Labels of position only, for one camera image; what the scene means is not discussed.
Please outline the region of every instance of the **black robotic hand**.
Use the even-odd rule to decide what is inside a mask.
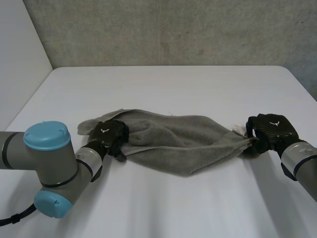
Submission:
[[[285,116],[275,114],[259,114],[257,117],[249,117],[246,123],[248,137],[253,137],[253,130],[258,140],[252,142],[255,150],[262,154],[268,150],[274,150],[280,158],[284,150],[297,142],[303,142]],[[281,163],[284,174],[296,180],[294,176]]]
[[[93,148],[101,155],[102,161],[106,154],[114,156],[119,162],[127,159],[121,152],[121,147],[129,141],[129,127],[118,120],[107,120],[100,122],[90,132],[86,147]],[[91,182],[94,182],[101,175],[101,166]]]

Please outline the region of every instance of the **black cable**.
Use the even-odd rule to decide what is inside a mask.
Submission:
[[[17,213],[15,215],[11,216],[10,218],[0,220],[0,227],[3,227],[5,225],[11,224],[11,223],[15,224],[15,223],[19,222],[21,219],[23,219],[23,218],[27,217],[28,215],[30,215],[31,213],[33,213],[35,210],[36,210],[36,207],[34,206],[34,204],[32,204],[27,209],[25,209],[23,212]]]

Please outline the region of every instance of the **gray robot arm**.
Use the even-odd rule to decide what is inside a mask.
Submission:
[[[283,151],[281,161],[317,202],[317,148],[304,141],[294,143]]]
[[[61,218],[89,182],[100,176],[111,146],[110,140],[108,146],[103,144],[111,134],[102,136],[102,141],[90,137],[75,154],[68,129],[61,122],[39,123],[25,132],[0,132],[0,169],[35,170],[42,184],[34,198],[35,207],[47,216]]]

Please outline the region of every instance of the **white tag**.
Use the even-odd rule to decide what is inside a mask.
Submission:
[[[237,133],[237,134],[239,134],[241,136],[244,136],[246,134],[246,132],[247,132],[247,129],[246,129],[245,126],[242,126],[242,125],[240,125],[238,123],[235,123],[232,131],[234,131],[235,133]]]

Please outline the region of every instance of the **white wall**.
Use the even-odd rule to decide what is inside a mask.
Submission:
[[[52,71],[22,0],[0,0],[0,130]]]

